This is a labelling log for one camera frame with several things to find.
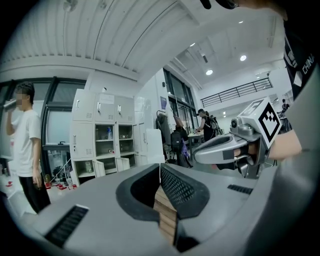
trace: white box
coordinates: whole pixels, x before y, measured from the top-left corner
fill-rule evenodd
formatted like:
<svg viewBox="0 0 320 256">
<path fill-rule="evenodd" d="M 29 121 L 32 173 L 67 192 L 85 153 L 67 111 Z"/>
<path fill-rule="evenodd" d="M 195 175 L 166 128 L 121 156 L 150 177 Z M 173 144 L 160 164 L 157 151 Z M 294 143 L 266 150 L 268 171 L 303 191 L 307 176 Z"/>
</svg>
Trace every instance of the white box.
<svg viewBox="0 0 320 256">
<path fill-rule="evenodd" d="M 280 119 L 268 97 L 253 101 L 238 117 L 243 124 L 251 125 L 262 134 L 268 149 L 281 129 Z"/>
</svg>

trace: white t-shirt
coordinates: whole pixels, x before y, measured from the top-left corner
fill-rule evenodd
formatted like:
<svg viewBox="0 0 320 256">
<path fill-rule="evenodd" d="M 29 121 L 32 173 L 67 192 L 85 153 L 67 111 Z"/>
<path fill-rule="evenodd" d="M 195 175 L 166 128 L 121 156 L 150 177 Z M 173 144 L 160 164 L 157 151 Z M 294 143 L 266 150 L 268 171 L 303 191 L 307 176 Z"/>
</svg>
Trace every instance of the white t-shirt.
<svg viewBox="0 0 320 256">
<path fill-rule="evenodd" d="M 31 138 L 41 139 L 41 121 L 33 109 L 25 111 L 13 123 L 13 157 L 20 177 L 32 177 L 34 147 Z"/>
</svg>

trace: sleeve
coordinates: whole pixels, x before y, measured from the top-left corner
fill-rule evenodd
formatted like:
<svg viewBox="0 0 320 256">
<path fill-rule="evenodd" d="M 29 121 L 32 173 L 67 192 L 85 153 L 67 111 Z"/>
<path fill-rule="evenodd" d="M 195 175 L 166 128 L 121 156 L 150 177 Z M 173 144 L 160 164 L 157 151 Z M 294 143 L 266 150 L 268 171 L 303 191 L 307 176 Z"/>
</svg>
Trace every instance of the sleeve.
<svg viewBox="0 0 320 256">
<path fill-rule="evenodd" d="M 33 115 L 28 120 L 29 139 L 41 139 L 41 121 L 38 115 Z"/>
</svg>

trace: ceiling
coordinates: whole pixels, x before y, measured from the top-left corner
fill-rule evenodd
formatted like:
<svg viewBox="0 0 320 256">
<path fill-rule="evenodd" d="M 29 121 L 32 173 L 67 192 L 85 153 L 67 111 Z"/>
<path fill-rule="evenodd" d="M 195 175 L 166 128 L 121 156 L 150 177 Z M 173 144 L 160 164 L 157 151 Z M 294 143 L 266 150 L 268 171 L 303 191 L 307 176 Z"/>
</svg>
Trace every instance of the ceiling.
<svg viewBox="0 0 320 256">
<path fill-rule="evenodd" d="M 284 38 L 283 22 L 275 14 L 240 16 L 233 24 L 196 40 L 168 66 L 200 87 L 212 86 L 215 79 L 239 70 L 249 69 L 258 74 L 277 68 L 273 63 L 283 59 Z M 247 56 L 243 62 L 242 55 Z M 206 75 L 208 70 L 213 70 L 213 74 Z"/>
<path fill-rule="evenodd" d="M 43 0 L 9 40 L 0 72 L 69 65 L 144 84 L 169 63 L 201 88 L 244 67 L 238 63 L 243 52 L 248 61 L 241 64 L 255 66 L 281 54 L 281 21 L 270 11 L 211 4 L 207 10 L 200 0 Z M 213 74 L 206 77 L 209 68 Z"/>
<path fill-rule="evenodd" d="M 275 102 L 275 103 L 278 102 L 277 101 L 278 96 L 276 94 L 270 95 L 269 98 L 270 98 L 270 101 L 272 103 L 273 102 Z M 252 100 L 251 101 L 247 101 L 247 102 L 243 102 L 243 103 L 240 103 L 240 104 L 228 106 L 228 107 L 216 110 L 216 111 L 211 111 L 210 115 L 213 115 L 214 117 L 217 117 L 217 118 L 223 118 L 224 117 L 224 112 L 226 112 L 226 116 L 227 117 L 230 117 L 230 116 L 231 117 L 235 117 L 235 116 L 239 115 L 243 110 L 245 110 L 245 108 L 247 106 L 249 106 L 251 103 L 252 103 Z"/>
</svg>

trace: railing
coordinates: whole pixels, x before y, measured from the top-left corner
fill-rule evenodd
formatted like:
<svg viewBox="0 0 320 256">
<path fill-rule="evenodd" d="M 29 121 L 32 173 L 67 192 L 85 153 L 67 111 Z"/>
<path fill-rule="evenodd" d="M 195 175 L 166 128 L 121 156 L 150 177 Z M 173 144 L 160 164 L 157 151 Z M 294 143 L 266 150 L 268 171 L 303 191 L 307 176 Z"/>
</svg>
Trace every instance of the railing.
<svg viewBox="0 0 320 256">
<path fill-rule="evenodd" d="M 208 107 L 217 103 L 232 100 L 244 95 L 253 94 L 262 90 L 272 88 L 272 84 L 269 78 L 260 79 L 258 81 L 249 82 L 235 88 L 222 91 L 220 93 L 211 95 L 209 97 L 202 98 L 203 107 Z"/>
</svg>

